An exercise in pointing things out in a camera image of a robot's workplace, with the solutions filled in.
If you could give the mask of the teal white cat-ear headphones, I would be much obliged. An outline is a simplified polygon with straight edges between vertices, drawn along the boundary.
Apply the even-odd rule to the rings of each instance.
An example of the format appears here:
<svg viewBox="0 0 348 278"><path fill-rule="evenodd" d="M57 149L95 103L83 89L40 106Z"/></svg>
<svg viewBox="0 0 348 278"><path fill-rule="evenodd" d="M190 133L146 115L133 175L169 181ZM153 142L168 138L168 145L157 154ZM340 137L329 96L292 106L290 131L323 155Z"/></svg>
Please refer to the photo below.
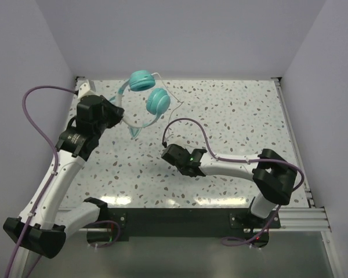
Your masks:
<svg viewBox="0 0 348 278"><path fill-rule="evenodd" d="M122 98L124 91L128 87L132 92L143 92L152 89L156 86L155 76L163 82L161 75L158 72L151 73L147 70L139 70L133 72L129 79L125 81L122 86L118 89L115 96L110 98L110 102L116 106L122 108ZM146 111L153 115L154 118L147 122L139 125L135 123L126 112L124 112L122 121L128 126L130 136L136 138L142 129L152 126L159 118L169 109L171 105L171 97L169 96L170 91L164 84L163 88L155 88L148 96L146 102Z"/></svg>

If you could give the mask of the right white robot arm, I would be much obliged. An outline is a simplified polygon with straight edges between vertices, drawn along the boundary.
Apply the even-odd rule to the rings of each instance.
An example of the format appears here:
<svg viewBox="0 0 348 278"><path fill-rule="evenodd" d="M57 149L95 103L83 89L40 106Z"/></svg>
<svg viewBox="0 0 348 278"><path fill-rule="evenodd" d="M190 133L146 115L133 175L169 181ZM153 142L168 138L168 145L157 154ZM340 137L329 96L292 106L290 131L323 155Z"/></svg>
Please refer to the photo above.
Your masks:
<svg viewBox="0 0 348 278"><path fill-rule="evenodd" d="M185 147L170 144L161 158L185 176L205 177L222 175L252 181L259 193L247 212L250 226L258 228L277 206L291 201L298 168L271 149L263 149L254 155L217 155L209 149L188 151Z"/></svg>

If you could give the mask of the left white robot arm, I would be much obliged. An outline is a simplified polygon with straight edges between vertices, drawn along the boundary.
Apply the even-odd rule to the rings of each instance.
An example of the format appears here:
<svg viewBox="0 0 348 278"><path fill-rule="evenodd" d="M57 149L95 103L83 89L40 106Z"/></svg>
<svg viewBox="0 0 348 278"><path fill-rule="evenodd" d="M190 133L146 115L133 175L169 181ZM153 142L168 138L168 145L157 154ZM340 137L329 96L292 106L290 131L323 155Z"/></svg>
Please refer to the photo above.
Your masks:
<svg viewBox="0 0 348 278"><path fill-rule="evenodd" d="M124 109L103 96L81 98L76 115L70 119L55 146L56 157L36 194L17 218L7 218L4 231L20 247L47 258L54 258L75 231L93 224L102 227L110 219L107 203L89 197L75 211L76 216L62 224L56 215L69 186L98 147L105 129L122 120Z"/></svg>

